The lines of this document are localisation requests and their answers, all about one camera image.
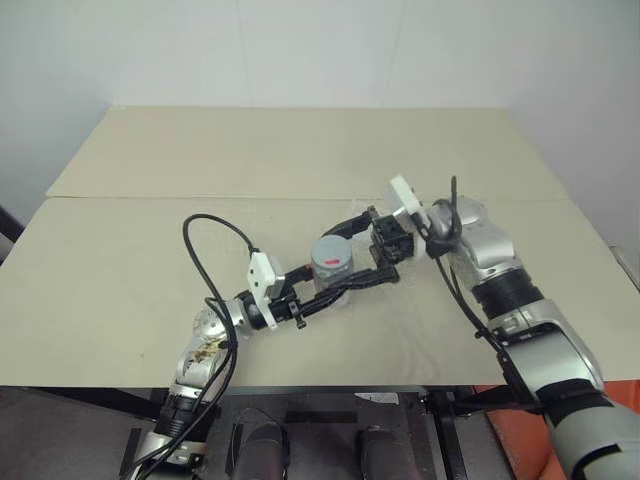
black cable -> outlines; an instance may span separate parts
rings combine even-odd
[[[229,372],[225,376],[224,383],[222,384],[222,387],[220,388],[216,396],[213,398],[213,400],[202,410],[200,415],[198,415],[198,417],[193,422],[191,422],[191,424],[180,435],[178,435],[177,437],[174,437],[172,442],[175,442],[175,443],[169,449],[167,449],[162,455],[160,455],[160,457],[158,457],[158,459],[155,462],[153,462],[147,469],[145,469],[142,473],[140,473],[136,477],[136,480],[145,480],[149,475],[151,475],[151,473],[153,473],[153,471],[156,468],[158,468],[167,458],[169,458],[169,456],[171,456],[173,452],[175,452],[178,446],[184,441],[185,438],[187,438],[189,433],[191,433],[191,431],[198,425],[198,423],[200,423],[202,419],[205,418],[207,414],[211,411],[211,409],[216,406],[216,404],[220,400],[220,397],[222,397],[222,394],[225,392],[225,390],[229,386],[229,382],[231,381],[231,377],[233,376],[233,372],[235,371],[237,361],[238,361],[238,353],[237,353],[237,350],[234,350],[231,356],[231,365],[229,367]]]
[[[381,267],[375,270],[370,268],[360,270],[325,288],[317,293],[313,299],[303,303],[300,306],[300,313],[303,317],[308,317],[330,307],[338,301],[347,290],[364,290],[383,283],[393,282],[394,279],[397,279],[397,272],[392,266]]]
[[[460,215],[458,214],[458,183],[455,176],[451,177],[451,200],[436,200],[434,202],[434,205],[443,205],[450,210],[451,230],[446,239],[431,239],[430,241],[438,243],[442,246],[446,246],[448,249],[453,249],[456,245],[458,245],[458,243],[460,242],[460,238],[462,237],[462,221],[460,220]],[[440,260],[440,257],[436,257],[435,261],[436,265],[438,265],[438,270],[440,270],[440,275],[442,275],[442,279],[447,285],[451,296],[454,298],[467,319],[476,328],[477,335],[484,337],[496,352],[503,353],[503,346],[500,344],[500,342],[498,342],[498,340],[494,338],[493,335],[491,335],[491,332],[485,326],[484,322],[480,318],[478,318],[478,316],[464,299],[462,290],[460,289],[460,284],[458,283],[458,278],[456,277],[453,268],[450,266],[451,278],[449,278],[444,269],[444,266],[442,265],[442,260]]]
[[[533,403],[495,403],[495,404],[487,404],[487,403],[473,403],[473,402],[463,402],[456,401],[456,407],[462,408],[476,408],[477,411],[469,412],[465,415],[475,415],[476,413],[484,413],[484,412],[493,412],[494,410],[535,410],[538,408],[537,405]]]
[[[208,389],[217,380],[217,378],[224,371],[224,369],[227,367],[229,362],[231,362],[231,364],[229,366],[229,371],[228,371],[227,375],[225,376],[224,382],[223,382],[220,390],[218,391],[218,393],[216,394],[214,399],[203,409],[203,411],[200,413],[200,415],[198,417],[196,417],[196,419],[193,422],[191,422],[191,424],[182,433],[180,433],[176,437],[172,438],[169,442],[164,444],[162,447],[157,448],[156,450],[150,452],[149,454],[145,455],[144,457],[138,459],[130,467],[127,475],[130,474],[133,470],[135,470],[135,468],[138,465],[143,464],[144,462],[150,460],[151,458],[155,457],[156,455],[158,455],[159,453],[164,451],[164,453],[153,464],[151,464],[151,466],[149,466],[141,474],[137,475],[136,480],[143,480],[143,479],[147,478],[162,462],[164,462],[178,448],[180,443],[182,443],[182,441],[189,435],[189,433],[198,425],[198,423],[200,421],[202,421],[202,419],[207,415],[207,413],[217,404],[218,400],[220,399],[220,397],[222,396],[224,391],[227,389],[227,386],[229,385],[229,382],[231,381],[231,377],[233,376],[233,373],[235,371],[235,365],[237,363],[237,345],[238,345],[238,342],[237,342],[237,336],[236,336],[235,328],[233,326],[233,319],[231,318],[231,314],[229,312],[229,309],[227,308],[227,305],[226,305],[224,299],[222,298],[222,295],[220,295],[220,292],[216,288],[215,284],[211,280],[211,277],[209,276],[209,274],[205,270],[204,266],[202,265],[202,262],[198,258],[198,255],[197,255],[197,253],[196,253],[196,251],[195,251],[195,249],[193,247],[193,244],[191,242],[191,238],[189,236],[189,226],[191,225],[191,223],[194,220],[198,220],[198,219],[211,220],[211,221],[220,223],[220,224],[228,227],[229,229],[231,229],[240,238],[242,238],[242,240],[247,244],[247,248],[249,250],[249,255],[250,256],[251,256],[251,254],[253,254],[253,252],[258,251],[258,249],[256,249],[253,246],[253,243],[251,242],[249,237],[247,237],[247,235],[242,230],[240,230],[238,227],[236,227],[235,225],[233,225],[232,223],[228,222],[227,220],[225,220],[223,218],[216,217],[215,215],[209,215],[209,214],[206,214],[206,213],[196,213],[196,214],[193,214],[193,215],[187,217],[185,219],[185,221],[183,222],[183,224],[182,224],[182,238],[183,238],[185,246],[187,248],[187,252],[189,253],[189,257],[191,258],[191,261],[195,265],[196,270],[198,271],[198,273],[200,274],[200,276],[204,280],[205,284],[207,285],[207,287],[209,287],[209,290],[213,294],[213,298],[210,298],[210,297],[205,298],[205,303],[220,318],[220,321],[224,325],[225,332],[227,334],[227,354],[225,355],[225,358],[223,359],[222,364],[220,365],[220,367],[216,370],[216,372],[212,375],[212,377],[209,378],[209,380],[205,384],[204,388],[201,390],[200,394],[196,398],[196,401],[195,401],[195,403],[194,403],[194,405],[192,407],[192,411],[193,412],[195,412],[197,410],[197,408],[200,406],[200,404],[202,403],[202,400],[204,399],[204,396],[206,395]]]

white wall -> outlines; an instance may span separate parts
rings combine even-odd
[[[640,271],[639,0],[4,0],[0,62],[25,222],[109,104],[499,106]]]

white bracket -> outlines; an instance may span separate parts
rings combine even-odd
[[[402,175],[397,175],[391,179],[387,186],[385,195],[387,205],[391,209],[393,216],[406,230],[413,233],[413,256],[421,258],[426,253],[426,242],[418,233],[418,229],[413,223],[411,215],[418,214],[422,222],[428,227],[431,222],[413,188],[409,186]]]
[[[256,307],[264,317],[270,329],[278,327],[269,304],[282,291],[285,275],[280,262],[275,257],[268,257],[264,252],[253,252],[247,273],[249,289],[256,302]]]

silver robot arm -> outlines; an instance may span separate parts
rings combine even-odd
[[[234,318],[234,326],[243,333],[242,318],[237,314],[240,308],[237,299],[227,302],[227,308]],[[223,381],[229,370],[229,364],[221,370],[211,383],[214,373],[222,366],[228,345],[227,334],[220,318],[210,308],[203,309],[195,318],[193,334],[189,344],[182,352],[169,394],[160,411],[153,431],[148,432],[140,444],[136,458],[149,456],[148,460],[130,472],[128,479],[135,479],[145,466],[158,459],[162,451],[153,452],[169,443],[214,400],[223,387]],[[198,402],[203,389],[206,389]],[[149,478],[167,478],[187,480],[193,478],[192,471],[201,468],[206,453],[206,439],[215,411],[198,423],[179,447],[164,460],[164,463]]]
[[[459,197],[454,209],[451,201],[418,207],[401,177],[391,184],[391,199],[395,215],[414,224],[428,253],[435,240],[430,255],[446,255],[482,305],[505,379],[521,398],[541,407],[567,477],[640,478],[640,417],[607,398],[595,357],[556,304],[531,283],[513,242],[491,223],[484,206]],[[456,228],[457,238],[447,244]]]

metal bar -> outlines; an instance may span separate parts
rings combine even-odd
[[[122,456],[122,463],[120,464],[120,473],[122,477],[135,460],[136,451],[138,450],[138,443],[140,442],[140,436],[142,435],[141,428],[132,428],[129,432],[129,440],[127,440],[127,446],[124,449],[124,455]]]
[[[500,385],[472,395],[457,395],[452,408],[455,415],[468,415],[491,408],[506,408],[509,405],[516,406],[517,404],[518,401],[513,389],[508,385]]]
[[[317,410],[289,410],[284,423],[358,423],[358,412],[320,412]]]
[[[24,227],[22,224],[13,218],[4,208],[0,207],[0,233],[11,240],[11,242],[16,243],[23,231]]]
[[[436,425],[440,452],[448,480],[467,480],[462,449],[458,440],[451,402],[446,391],[430,392],[427,397],[428,408]]]
[[[229,387],[225,396],[236,395],[297,395],[314,393],[415,392],[426,395],[425,387],[416,385],[359,385],[359,386],[296,386],[296,387]]]
[[[399,393],[398,399],[407,419],[407,430],[416,466],[422,478],[437,478],[435,462],[429,444],[428,416],[424,403],[417,393]]]
[[[131,395],[117,388],[29,387],[27,390],[116,410],[143,420],[155,421],[162,407],[151,400]]]

